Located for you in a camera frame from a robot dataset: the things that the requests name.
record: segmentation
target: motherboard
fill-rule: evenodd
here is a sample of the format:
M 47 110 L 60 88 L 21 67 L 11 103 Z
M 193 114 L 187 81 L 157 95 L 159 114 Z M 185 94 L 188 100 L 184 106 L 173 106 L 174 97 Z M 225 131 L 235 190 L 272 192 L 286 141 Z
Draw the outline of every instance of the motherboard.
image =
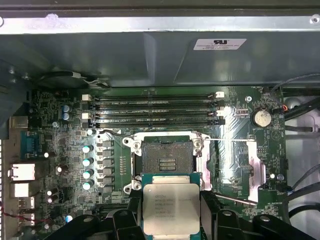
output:
M 35 220 L 18 223 L 30 239 L 79 215 L 125 209 L 147 174 L 197 172 L 200 190 L 240 217 L 282 218 L 285 122 L 266 86 L 36 90 L 28 112 L 13 126 L 20 160 L 11 184 L 16 214 Z

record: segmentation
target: red wire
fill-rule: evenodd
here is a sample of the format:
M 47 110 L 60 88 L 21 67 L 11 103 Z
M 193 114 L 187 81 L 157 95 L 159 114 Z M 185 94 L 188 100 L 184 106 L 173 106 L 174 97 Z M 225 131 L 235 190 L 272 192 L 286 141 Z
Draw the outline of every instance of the red wire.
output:
M 31 218 L 24 217 L 24 216 L 9 214 L 9 213 L 5 212 L 4 206 L 3 206 L 1 201 L 0 201 L 0 206 L 1 206 L 0 211 L 2 212 L 3 215 L 5 215 L 7 217 L 17 218 L 17 219 L 25 220 L 25 221 L 34 221 L 35 223 L 41 223 L 41 222 L 48 222 L 49 221 L 49 219 L 39 219 L 39 220 L 37 220 L 37 219 L 31 219 Z

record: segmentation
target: gray metal panel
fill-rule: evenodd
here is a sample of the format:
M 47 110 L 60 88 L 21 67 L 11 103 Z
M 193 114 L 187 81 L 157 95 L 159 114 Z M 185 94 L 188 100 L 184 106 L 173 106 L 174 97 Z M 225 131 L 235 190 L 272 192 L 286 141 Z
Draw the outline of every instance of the gray metal panel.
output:
M 238 50 L 193 50 L 197 39 L 220 38 L 247 41 Z M 0 58 L 21 74 L 102 74 L 110 76 L 113 87 L 258 85 L 319 72 L 319 40 L 319 32 L 1 35 Z M 61 84 L 84 86 L 79 79 L 58 82 L 57 87 Z
M 300 98 L 302 103 L 305 103 L 310 99 L 310 97 Z M 313 127 L 315 124 L 319 124 L 318 110 L 313 110 L 308 114 L 286 122 L 286 125 L 298 127 Z M 303 176 L 306 171 L 320 163 L 320 139 L 319 134 L 317 133 L 286 131 L 285 134 L 286 157 L 289 160 L 288 184 L 292 186 L 299 178 Z M 297 189 L 306 187 L 319 181 L 320 173 L 319 171 L 316 171 L 311 176 L 306 178 L 297 187 Z M 314 192 L 299 197 L 289 203 L 289 210 L 306 204 L 318 204 L 319 197 L 319 192 Z M 319 228 L 316 224 L 314 224 L 319 221 L 319 217 L 318 211 L 308 210 L 293 216 L 291 218 L 291 223 L 299 230 L 309 234 L 315 239 L 320 240 Z

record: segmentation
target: sticker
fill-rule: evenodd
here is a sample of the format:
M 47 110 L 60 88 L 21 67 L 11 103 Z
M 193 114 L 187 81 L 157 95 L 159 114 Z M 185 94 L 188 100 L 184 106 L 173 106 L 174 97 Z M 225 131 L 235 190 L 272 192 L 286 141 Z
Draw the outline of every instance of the sticker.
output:
M 237 50 L 247 39 L 198 39 L 193 50 Z

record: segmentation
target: screw hole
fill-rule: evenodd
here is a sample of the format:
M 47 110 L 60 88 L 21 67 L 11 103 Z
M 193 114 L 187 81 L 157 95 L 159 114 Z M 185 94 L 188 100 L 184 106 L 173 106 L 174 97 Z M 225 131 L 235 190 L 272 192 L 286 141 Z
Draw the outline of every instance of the screw hole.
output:
M 87 217 L 87 218 L 83 219 L 83 221 L 85 223 L 88 223 L 88 222 L 91 222 L 92 219 L 93 219 L 92 217 Z
M 119 213 L 119 215 L 120 215 L 120 216 L 127 216 L 128 213 L 127 213 L 126 211 L 121 211 L 121 212 Z

